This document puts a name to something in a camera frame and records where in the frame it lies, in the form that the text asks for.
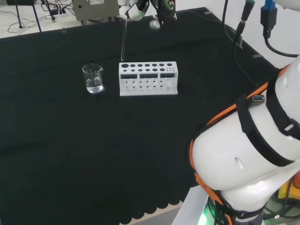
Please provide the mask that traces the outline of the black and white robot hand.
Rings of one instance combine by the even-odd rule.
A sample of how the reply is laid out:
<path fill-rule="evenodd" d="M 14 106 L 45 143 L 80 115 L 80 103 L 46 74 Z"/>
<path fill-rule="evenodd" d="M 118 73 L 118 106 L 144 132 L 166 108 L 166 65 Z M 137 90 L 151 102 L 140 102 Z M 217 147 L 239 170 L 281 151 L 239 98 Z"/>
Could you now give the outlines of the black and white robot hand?
<path fill-rule="evenodd" d="M 177 19 L 174 0 L 119 0 L 119 18 L 125 21 L 139 21 L 145 17 L 150 5 L 156 11 L 150 28 L 159 30 L 166 25 L 167 19 Z"/>

